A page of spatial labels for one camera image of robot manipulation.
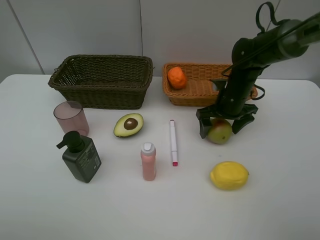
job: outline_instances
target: orange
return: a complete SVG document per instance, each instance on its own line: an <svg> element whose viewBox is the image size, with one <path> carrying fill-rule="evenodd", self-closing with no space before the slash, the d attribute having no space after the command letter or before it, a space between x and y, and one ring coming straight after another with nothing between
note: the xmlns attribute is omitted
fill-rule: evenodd
<svg viewBox="0 0 320 240"><path fill-rule="evenodd" d="M174 89L183 89L187 86L187 77L178 66L169 70L168 79Z"/></svg>

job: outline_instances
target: avocado pit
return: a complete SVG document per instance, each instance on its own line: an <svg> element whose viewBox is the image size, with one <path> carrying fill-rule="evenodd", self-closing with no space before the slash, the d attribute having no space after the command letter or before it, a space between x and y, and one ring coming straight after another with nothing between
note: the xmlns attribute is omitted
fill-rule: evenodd
<svg viewBox="0 0 320 240"><path fill-rule="evenodd" d="M138 121L132 117L128 118L123 124L123 127L127 130L135 129L137 126Z"/></svg>

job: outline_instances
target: pink cup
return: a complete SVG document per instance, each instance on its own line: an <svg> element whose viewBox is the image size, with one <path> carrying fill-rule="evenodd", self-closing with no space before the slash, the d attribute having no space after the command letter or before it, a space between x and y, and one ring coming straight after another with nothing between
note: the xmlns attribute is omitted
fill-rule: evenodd
<svg viewBox="0 0 320 240"><path fill-rule="evenodd" d="M89 134L89 125L82 105L77 101L65 101L55 107L53 115L63 132L78 131L80 135Z"/></svg>

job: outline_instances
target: pink bottle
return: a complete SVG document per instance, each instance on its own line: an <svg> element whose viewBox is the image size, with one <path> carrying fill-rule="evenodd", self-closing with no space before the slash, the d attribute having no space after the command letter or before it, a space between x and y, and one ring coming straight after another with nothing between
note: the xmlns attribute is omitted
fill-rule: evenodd
<svg viewBox="0 0 320 240"><path fill-rule="evenodd" d="M144 180L154 180L156 177L156 148L151 142L145 142L142 145L141 160Z"/></svg>

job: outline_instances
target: avocado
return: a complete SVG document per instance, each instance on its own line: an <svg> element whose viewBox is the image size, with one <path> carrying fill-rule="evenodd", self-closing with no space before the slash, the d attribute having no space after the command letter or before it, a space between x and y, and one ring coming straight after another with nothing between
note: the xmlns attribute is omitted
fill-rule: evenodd
<svg viewBox="0 0 320 240"><path fill-rule="evenodd" d="M144 118L139 113L130 113L121 117L115 124L113 134L126 138L137 134L144 126Z"/></svg>

